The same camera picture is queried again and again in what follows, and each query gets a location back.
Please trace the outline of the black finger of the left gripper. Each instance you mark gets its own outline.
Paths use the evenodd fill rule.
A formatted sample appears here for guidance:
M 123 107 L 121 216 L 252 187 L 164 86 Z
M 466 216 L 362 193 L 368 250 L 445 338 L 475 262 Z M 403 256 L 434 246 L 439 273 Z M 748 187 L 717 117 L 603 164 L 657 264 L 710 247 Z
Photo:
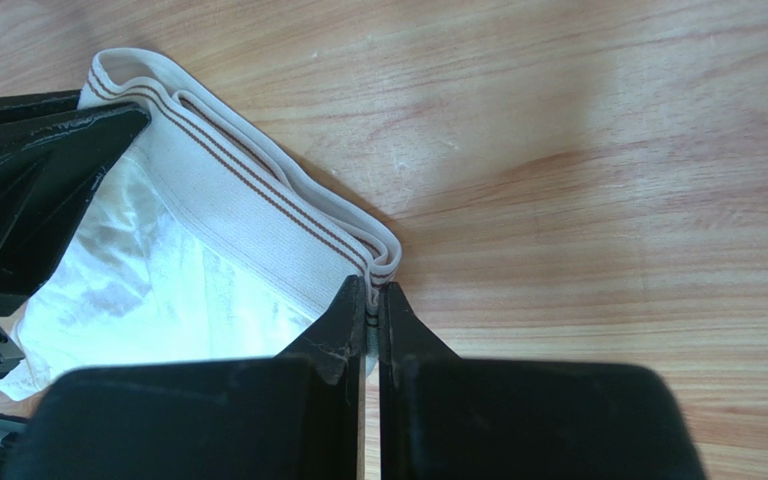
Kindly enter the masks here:
M 80 109 L 76 91 L 0 97 L 0 294 L 57 268 L 104 177 L 148 126 L 136 103 Z

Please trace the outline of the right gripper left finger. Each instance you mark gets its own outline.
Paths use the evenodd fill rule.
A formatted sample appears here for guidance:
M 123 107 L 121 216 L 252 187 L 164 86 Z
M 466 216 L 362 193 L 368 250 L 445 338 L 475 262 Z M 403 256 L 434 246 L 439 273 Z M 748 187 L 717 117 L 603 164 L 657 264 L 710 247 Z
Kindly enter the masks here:
M 361 479 L 364 474 L 366 283 L 343 281 L 326 311 L 280 351 L 305 361 L 300 474 L 303 479 Z

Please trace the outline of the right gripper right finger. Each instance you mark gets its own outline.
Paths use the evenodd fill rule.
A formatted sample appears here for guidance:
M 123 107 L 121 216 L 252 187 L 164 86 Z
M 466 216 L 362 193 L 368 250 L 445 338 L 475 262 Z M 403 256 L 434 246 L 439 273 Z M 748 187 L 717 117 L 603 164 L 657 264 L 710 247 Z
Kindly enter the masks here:
M 381 477 L 414 479 L 423 436 L 416 419 L 423 405 L 415 392 L 417 371 L 425 363 L 460 356 L 419 319 L 396 282 L 380 292 L 378 334 Z

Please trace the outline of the beige boxer shorts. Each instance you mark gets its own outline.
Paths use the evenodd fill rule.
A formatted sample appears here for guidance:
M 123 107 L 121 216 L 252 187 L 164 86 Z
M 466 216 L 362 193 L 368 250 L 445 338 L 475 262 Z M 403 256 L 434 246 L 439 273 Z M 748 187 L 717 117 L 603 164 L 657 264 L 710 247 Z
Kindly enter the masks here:
M 81 108 L 133 102 L 150 123 L 107 173 L 11 336 L 21 401 L 94 366 L 267 357 L 351 275 L 375 307 L 402 246 L 168 57 L 98 52 Z

